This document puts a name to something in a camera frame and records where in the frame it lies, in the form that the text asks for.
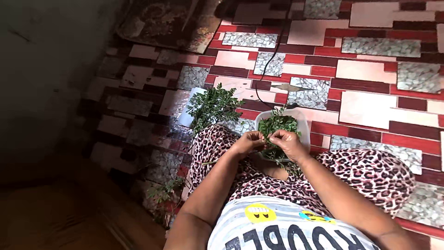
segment hand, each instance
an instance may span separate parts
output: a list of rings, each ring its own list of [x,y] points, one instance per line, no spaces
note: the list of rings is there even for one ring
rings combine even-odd
[[[227,151],[243,159],[251,150],[262,151],[265,147],[265,136],[259,131],[249,131],[243,134]]]
[[[279,146],[292,162],[310,157],[296,133],[280,129],[270,136],[270,142]]]

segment green leaves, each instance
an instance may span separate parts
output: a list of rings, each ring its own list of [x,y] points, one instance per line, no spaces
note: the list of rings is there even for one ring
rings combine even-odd
[[[184,183],[183,178],[176,177],[165,184],[151,186],[147,191],[147,197],[153,198],[157,204],[169,201],[174,189],[181,188]]]
[[[291,116],[284,116],[285,107],[272,110],[272,116],[268,119],[262,120],[258,124],[258,130],[264,135],[274,133],[279,129],[284,129],[290,132],[297,131],[297,121]]]
[[[236,88],[223,89],[219,83],[216,88],[208,89],[203,94],[196,93],[190,99],[186,109],[194,117],[191,123],[194,134],[214,123],[239,120],[242,113],[237,113],[236,108],[244,102],[233,97],[235,91]]]
[[[301,136],[301,132],[297,130],[296,119],[294,119],[292,116],[284,116],[284,110],[285,107],[272,110],[272,116],[270,118],[259,122],[258,130],[261,131],[262,134],[268,135],[276,132],[279,129],[284,129],[290,132],[296,132],[299,136]],[[299,167],[291,161],[284,161],[285,159],[288,159],[284,151],[275,144],[271,143],[269,138],[267,138],[267,149],[263,150],[261,153],[265,158],[274,160],[277,165],[287,170],[289,174],[293,174],[298,177],[301,175],[301,170]]]

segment leaf pile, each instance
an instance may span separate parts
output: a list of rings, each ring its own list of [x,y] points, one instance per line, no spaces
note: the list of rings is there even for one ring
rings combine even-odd
[[[206,90],[203,94],[196,93],[190,99],[187,112],[194,117],[191,127],[197,134],[207,126],[228,121],[238,121],[242,113],[237,113],[236,108],[244,102],[233,97],[236,88],[226,90],[219,83],[217,88]]]
[[[265,120],[262,120],[258,124],[258,130],[262,132],[263,135],[267,136],[268,134],[272,134],[279,129],[284,129],[290,132],[295,132],[298,136],[301,136],[301,132],[297,130],[297,121],[292,116],[284,116],[285,107],[280,109],[274,109],[272,111],[272,116]],[[302,174],[299,167],[291,161],[287,160],[288,157],[285,155],[284,151],[276,146],[275,144],[270,142],[270,139],[267,138],[267,147],[263,150],[262,155],[270,160],[274,160],[277,165],[281,168],[287,170],[289,174],[293,174],[296,176],[300,176]]]

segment black cable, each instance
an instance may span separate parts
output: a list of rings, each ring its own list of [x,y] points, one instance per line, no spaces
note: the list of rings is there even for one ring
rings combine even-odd
[[[282,26],[281,33],[279,34],[279,38],[277,39],[276,50],[274,51],[274,53],[273,53],[273,55],[271,56],[270,60],[265,64],[264,72],[262,73],[262,76],[261,76],[260,81],[262,81],[262,79],[264,78],[264,76],[265,76],[265,72],[266,72],[266,70],[267,70],[267,66],[268,66],[268,64],[271,62],[271,60],[273,60],[274,56],[275,56],[276,53],[278,52],[279,46],[281,45],[282,34],[284,33],[285,26],[287,25],[287,22],[288,22],[288,20],[289,20],[289,19],[288,19],[288,15],[290,14],[291,3],[292,3],[291,0],[289,0],[289,1],[288,1],[289,6],[288,6],[288,9],[287,9],[287,12],[285,13],[284,24],[283,24],[283,26]],[[271,110],[273,110],[274,107],[268,105],[268,103],[262,101],[262,99],[259,97],[259,93],[258,93],[258,85],[257,85],[257,84],[254,86],[254,88],[256,89],[256,95],[258,96],[259,101],[261,101],[263,104],[265,104],[265,105],[267,105],[269,108],[271,108]]]

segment leopard print pants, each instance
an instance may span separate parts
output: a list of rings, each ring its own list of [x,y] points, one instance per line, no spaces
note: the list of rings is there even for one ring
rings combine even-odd
[[[189,195],[214,164],[238,139],[225,126],[211,125],[197,135],[191,163]],[[409,169],[390,153],[373,149],[340,149],[320,154],[317,160],[376,206],[394,216],[415,186]],[[228,201],[250,195],[267,195],[291,201],[324,216],[331,216],[313,187],[302,176],[278,180],[255,169],[247,157],[239,162]]]

